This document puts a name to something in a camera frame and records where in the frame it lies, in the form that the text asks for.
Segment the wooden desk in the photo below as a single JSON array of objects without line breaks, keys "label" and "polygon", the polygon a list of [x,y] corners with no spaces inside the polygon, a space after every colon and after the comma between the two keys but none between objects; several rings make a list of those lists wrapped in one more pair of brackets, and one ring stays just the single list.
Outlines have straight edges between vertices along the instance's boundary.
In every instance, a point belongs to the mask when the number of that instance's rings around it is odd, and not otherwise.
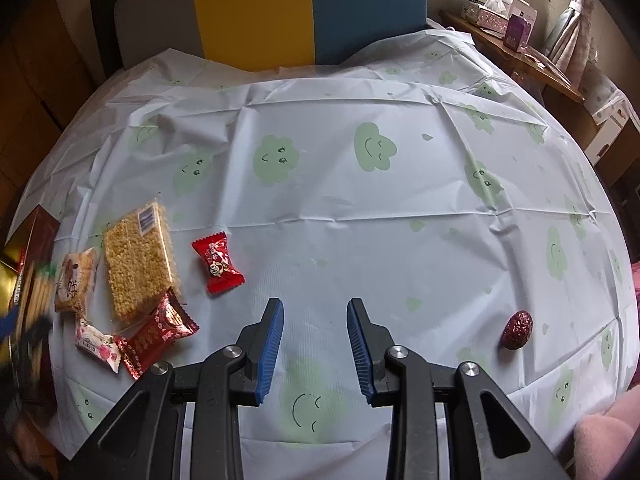
[{"label": "wooden desk", "polygon": [[560,93],[566,95],[572,101],[579,104],[584,102],[584,97],[580,92],[578,92],[578,89],[575,86],[569,88],[560,78],[556,77],[551,70],[546,67],[544,70],[540,69],[528,57],[506,47],[499,38],[496,38],[491,34],[487,34],[480,28],[469,23],[467,20],[464,20],[460,16],[455,16],[450,12],[441,10],[440,17],[442,19],[442,24],[445,27],[453,27],[461,32],[468,32],[471,34],[474,41],[478,44],[479,50],[486,49],[488,53],[493,54],[492,56],[488,56],[489,58],[497,57],[498,62],[496,64],[508,75],[511,75],[514,70],[517,70],[520,73],[529,74],[532,78],[537,79],[542,84],[549,85]]}]

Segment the barcode label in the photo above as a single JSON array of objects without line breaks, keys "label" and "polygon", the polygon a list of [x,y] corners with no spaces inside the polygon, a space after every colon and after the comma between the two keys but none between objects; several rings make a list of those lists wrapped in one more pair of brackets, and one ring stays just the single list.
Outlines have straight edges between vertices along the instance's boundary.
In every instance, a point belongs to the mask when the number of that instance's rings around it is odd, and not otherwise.
[{"label": "barcode label", "polygon": [[153,206],[138,213],[138,224],[140,225],[140,236],[144,236],[156,226],[156,214]]}]

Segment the snack package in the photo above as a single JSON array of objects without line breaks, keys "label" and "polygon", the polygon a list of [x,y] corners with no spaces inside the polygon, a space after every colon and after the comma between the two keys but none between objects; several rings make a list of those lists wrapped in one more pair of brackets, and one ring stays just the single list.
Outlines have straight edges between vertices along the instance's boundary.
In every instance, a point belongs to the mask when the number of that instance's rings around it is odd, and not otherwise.
[{"label": "snack package", "polygon": [[165,210],[156,200],[104,232],[104,254],[116,316],[131,324],[148,314],[171,287],[180,297]]},{"label": "snack package", "polygon": [[111,370],[118,373],[120,349],[113,341],[113,336],[102,334],[81,317],[76,320],[76,346],[107,363]]},{"label": "snack package", "polygon": [[94,294],[97,266],[94,248],[65,256],[56,283],[56,312],[73,311],[79,317],[86,317],[87,306]]},{"label": "snack package", "polygon": [[132,337],[116,336],[114,340],[122,352],[127,370],[137,380],[158,360],[167,346],[195,334],[199,328],[169,289],[162,295],[153,314]]},{"label": "snack package", "polygon": [[244,276],[233,266],[226,248],[226,233],[216,233],[191,243],[209,269],[207,290],[211,294],[224,292],[244,283]]}]

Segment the white tablecloth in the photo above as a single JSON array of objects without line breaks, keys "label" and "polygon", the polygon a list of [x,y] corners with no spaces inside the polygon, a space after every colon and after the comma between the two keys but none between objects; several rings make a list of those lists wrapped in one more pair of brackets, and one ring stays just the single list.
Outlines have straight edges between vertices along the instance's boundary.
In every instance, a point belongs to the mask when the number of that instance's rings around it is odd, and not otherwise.
[{"label": "white tablecloth", "polygon": [[[60,218],[60,263],[153,198],[200,325],[165,359],[201,361],[269,297],[284,303],[271,393],[240,411],[247,479],[384,478],[391,413],[360,394],[352,297],[425,359],[480,363],[552,449],[635,369],[636,298],[606,194],[572,138],[468,35],[422,31],[344,67],[261,74],[166,51],[82,108],[14,226],[37,203]],[[220,230],[246,283],[214,298],[191,241]],[[104,261],[97,276],[88,317],[112,333]],[[520,309],[534,319],[530,341],[499,349]],[[74,346],[70,316],[54,315],[50,350],[58,414],[47,435],[71,457],[132,379]],[[301,394],[312,402],[294,409]]]}]

